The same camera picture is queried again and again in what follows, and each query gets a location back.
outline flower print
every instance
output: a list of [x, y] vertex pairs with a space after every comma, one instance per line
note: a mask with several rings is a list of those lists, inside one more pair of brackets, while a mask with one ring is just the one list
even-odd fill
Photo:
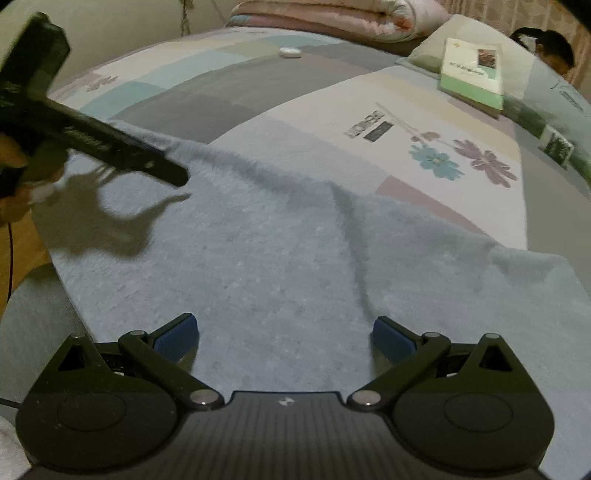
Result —
[[457, 180], [463, 174], [458, 170], [458, 164], [449, 159], [449, 155], [438, 152], [434, 148], [423, 145], [418, 147], [411, 146], [410, 154], [412, 158], [421, 163], [425, 170], [431, 170], [438, 179]]
[[490, 150], [485, 150], [483, 153], [480, 148], [469, 140], [463, 142], [454, 140], [454, 142], [457, 145], [454, 148], [456, 152], [466, 158], [471, 158], [470, 165], [472, 168], [484, 171], [494, 185], [503, 185], [505, 188], [510, 189], [511, 184], [506, 179], [517, 180], [517, 177], [510, 172], [510, 166], [498, 160]]

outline ribbed black surface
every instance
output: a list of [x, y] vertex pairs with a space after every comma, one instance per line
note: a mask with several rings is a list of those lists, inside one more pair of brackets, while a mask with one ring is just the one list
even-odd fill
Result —
[[[140, 465], [71, 476], [38, 468], [26, 480], [467, 480], [439, 472], [397, 443], [383, 419], [333, 393], [236, 393], [188, 416], [177, 437]], [[535, 471], [506, 480], [543, 480]]]

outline wall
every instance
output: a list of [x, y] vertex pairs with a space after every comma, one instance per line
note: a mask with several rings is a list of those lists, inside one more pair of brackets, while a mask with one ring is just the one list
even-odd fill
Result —
[[[194, 0], [191, 32], [221, 27], [224, 22], [212, 0]], [[227, 18], [238, 0], [217, 0]], [[72, 47], [54, 87], [95, 65], [160, 41], [178, 38], [180, 0], [14, 0], [3, 17], [28, 18], [36, 11], [63, 28]]]

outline pink fabric patch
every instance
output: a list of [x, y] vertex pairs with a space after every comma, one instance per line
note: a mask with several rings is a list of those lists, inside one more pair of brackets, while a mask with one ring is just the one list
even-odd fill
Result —
[[430, 196], [425, 195], [423, 192], [419, 192], [417, 189], [412, 188], [403, 181], [394, 178], [393, 176], [389, 176], [386, 180], [384, 180], [375, 193], [384, 197], [392, 197], [397, 200], [402, 200], [403, 202], [420, 205], [425, 207], [431, 213], [437, 215], [439, 218], [443, 218], [451, 223], [455, 223], [456, 225], [465, 228], [469, 232], [486, 235], [466, 217], [439, 203], [437, 200], [432, 199]]

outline blue flower print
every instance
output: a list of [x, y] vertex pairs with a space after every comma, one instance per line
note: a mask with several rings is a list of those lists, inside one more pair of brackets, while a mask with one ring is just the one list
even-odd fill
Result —
[[457, 180], [461, 178], [463, 172], [458, 170], [458, 164], [449, 159], [449, 155], [440, 153], [434, 148], [423, 145], [418, 147], [412, 145], [409, 152], [415, 160], [421, 163], [425, 170], [432, 170], [438, 179]]

